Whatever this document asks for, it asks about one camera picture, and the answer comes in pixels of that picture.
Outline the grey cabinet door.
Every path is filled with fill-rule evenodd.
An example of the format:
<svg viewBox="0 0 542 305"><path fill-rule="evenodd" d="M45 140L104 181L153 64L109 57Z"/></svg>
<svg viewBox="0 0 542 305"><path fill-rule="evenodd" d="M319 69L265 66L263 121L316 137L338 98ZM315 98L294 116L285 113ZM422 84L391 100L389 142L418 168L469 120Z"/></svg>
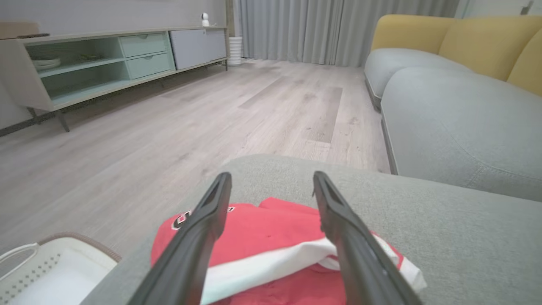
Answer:
<svg viewBox="0 0 542 305"><path fill-rule="evenodd" d="M224 29L175 30L169 37L177 70L227 57Z"/></svg>

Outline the brown cardboard box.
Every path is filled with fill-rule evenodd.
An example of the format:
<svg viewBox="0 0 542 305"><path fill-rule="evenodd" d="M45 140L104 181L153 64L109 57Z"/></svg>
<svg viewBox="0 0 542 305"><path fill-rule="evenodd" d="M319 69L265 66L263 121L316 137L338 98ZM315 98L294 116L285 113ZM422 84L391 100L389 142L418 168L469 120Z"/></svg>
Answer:
<svg viewBox="0 0 542 305"><path fill-rule="evenodd" d="M16 39L19 36L39 34L34 22L0 22L0 40Z"/></svg>

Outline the grey sofa seat cushion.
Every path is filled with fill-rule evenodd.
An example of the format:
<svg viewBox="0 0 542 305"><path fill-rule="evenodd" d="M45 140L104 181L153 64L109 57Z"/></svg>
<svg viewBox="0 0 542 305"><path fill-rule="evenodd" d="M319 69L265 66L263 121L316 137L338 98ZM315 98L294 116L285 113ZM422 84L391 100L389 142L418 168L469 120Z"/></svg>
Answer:
<svg viewBox="0 0 542 305"><path fill-rule="evenodd" d="M396 72L381 101L391 171L542 202L542 97L472 72Z"/></svg>
<svg viewBox="0 0 542 305"><path fill-rule="evenodd" d="M364 67L365 84L372 105L381 112L381 100L391 77L405 68L422 67L472 72L466 66L437 54L406 48L381 48L371 51Z"/></svg>

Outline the white ribbed cylindrical bin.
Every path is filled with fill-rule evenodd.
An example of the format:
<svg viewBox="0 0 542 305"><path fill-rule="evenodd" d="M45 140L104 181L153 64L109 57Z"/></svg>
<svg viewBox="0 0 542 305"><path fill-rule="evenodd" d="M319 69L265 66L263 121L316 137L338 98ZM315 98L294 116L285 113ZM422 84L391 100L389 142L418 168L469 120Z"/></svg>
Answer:
<svg viewBox="0 0 542 305"><path fill-rule="evenodd" d="M229 66L240 66L242 64L243 55L243 38L242 37L229 37Z"/></svg>

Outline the red shorts white waistband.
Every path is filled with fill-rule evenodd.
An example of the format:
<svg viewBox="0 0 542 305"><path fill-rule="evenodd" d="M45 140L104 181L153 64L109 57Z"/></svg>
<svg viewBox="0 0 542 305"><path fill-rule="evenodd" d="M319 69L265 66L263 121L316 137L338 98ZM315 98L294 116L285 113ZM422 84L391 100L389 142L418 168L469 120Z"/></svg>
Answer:
<svg viewBox="0 0 542 305"><path fill-rule="evenodd" d="M269 197L232 203L201 305L347 305L337 248L315 208Z"/></svg>

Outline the white perforated laundry basket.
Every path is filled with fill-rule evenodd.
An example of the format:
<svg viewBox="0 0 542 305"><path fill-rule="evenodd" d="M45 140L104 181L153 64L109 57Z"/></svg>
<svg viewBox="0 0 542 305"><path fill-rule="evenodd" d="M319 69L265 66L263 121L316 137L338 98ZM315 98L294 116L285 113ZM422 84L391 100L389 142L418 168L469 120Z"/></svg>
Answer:
<svg viewBox="0 0 542 305"><path fill-rule="evenodd" d="M0 305L80 305L121 256L73 232L0 255Z"/></svg>

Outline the yellow sofa backrest cushion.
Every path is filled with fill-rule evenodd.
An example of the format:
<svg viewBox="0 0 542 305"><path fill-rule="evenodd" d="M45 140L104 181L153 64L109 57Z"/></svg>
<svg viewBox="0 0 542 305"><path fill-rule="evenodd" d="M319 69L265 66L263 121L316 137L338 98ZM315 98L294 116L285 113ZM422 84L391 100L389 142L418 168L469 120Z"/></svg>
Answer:
<svg viewBox="0 0 542 305"><path fill-rule="evenodd" d="M542 29L527 43L507 83L542 97Z"/></svg>
<svg viewBox="0 0 542 305"><path fill-rule="evenodd" d="M507 81L521 52L542 29L542 16L460 19L447 31L441 57L473 72Z"/></svg>
<svg viewBox="0 0 542 305"><path fill-rule="evenodd" d="M402 48L438 54L456 19L418 15L384 15L376 25L371 51Z"/></svg>

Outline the large grey sofa seat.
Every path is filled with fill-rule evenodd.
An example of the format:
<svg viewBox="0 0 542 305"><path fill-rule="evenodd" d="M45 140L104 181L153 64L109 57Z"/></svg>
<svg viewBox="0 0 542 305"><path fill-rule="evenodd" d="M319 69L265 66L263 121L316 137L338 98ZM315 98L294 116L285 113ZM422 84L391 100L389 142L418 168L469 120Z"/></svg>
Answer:
<svg viewBox="0 0 542 305"><path fill-rule="evenodd" d="M370 230L420 268L425 305L542 305L542 202L277 155L229 161L232 202L317 207L325 172Z"/></svg>

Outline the mint green cabinet drawer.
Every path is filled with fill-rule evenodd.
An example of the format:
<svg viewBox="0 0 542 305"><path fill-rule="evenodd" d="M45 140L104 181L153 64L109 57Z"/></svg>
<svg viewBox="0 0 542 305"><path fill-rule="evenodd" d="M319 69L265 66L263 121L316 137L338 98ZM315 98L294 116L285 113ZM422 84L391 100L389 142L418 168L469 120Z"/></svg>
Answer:
<svg viewBox="0 0 542 305"><path fill-rule="evenodd" d="M167 53L128 59L126 66L132 80L171 70L170 58Z"/></svg>
<svg viewBox="0 0 542 305"><path fill-rule="evenodd" d="M144 33L119 38L125 58L167 51L164 33Z"/></svg>

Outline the white and mint TV cabinet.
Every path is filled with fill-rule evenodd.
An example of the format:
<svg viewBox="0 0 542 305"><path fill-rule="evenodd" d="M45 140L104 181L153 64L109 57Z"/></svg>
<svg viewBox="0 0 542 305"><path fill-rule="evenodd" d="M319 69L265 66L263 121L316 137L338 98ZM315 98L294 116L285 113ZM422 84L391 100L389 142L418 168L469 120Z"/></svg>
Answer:
<svg viewBox="0 0 542 305"><path fill-rule="evenodd" d="M224 29L227 57L177 70L170 31L194 29ZM147 55L125 58L119 38L144 33L164 33L167 51L147 55L167 53L171 70L132 80L127 70L126 60ZM82 61L80 54L103 54L105 58L97 61ZM31 58L45 57L60 58L60 66L37 71ZM36 110L41 110L53 114L64 131L69 132L64 110L70 106L196 68L213 64L224 64L227 67L228 58L229 31L226 27L220 26L153 28L76 33L30 39L16 38L0 40L0 81L11 99L27 108L36 124L41 123Z"/></svg>

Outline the grey pleated curtain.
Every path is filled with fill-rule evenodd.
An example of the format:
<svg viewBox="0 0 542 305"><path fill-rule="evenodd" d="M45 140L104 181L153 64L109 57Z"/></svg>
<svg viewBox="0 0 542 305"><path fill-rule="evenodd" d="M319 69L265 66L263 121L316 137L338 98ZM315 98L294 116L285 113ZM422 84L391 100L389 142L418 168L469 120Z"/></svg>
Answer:
<svg viewBox="0 0 542 305"><path fill-rule="evenodd" d="M453 17L459 0L233 0L243 57L362 67L384 15Z"/></svg>

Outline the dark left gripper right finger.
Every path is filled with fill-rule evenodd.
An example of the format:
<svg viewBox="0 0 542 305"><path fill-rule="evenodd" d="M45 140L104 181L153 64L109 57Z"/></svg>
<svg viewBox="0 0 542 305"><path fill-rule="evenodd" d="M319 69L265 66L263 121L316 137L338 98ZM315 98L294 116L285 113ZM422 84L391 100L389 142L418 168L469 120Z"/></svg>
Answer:
<svg viewBox="0 0 542 305"><path fill-rule="evenodd" d="M321 231L337 249L347 305L423 305L331 178L316 171L313 186Z"/></svg>

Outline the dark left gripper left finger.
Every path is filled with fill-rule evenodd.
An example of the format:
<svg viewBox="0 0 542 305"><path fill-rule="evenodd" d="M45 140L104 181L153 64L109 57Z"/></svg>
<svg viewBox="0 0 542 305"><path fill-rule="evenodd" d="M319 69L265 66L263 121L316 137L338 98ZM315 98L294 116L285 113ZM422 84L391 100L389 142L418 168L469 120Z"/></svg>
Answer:
<svg viewBox="0 0 542 305"><path fill-rule="evenodd" d="M215 241L227 219L232 176L221 172L127 305L200 305Z"/></svg>

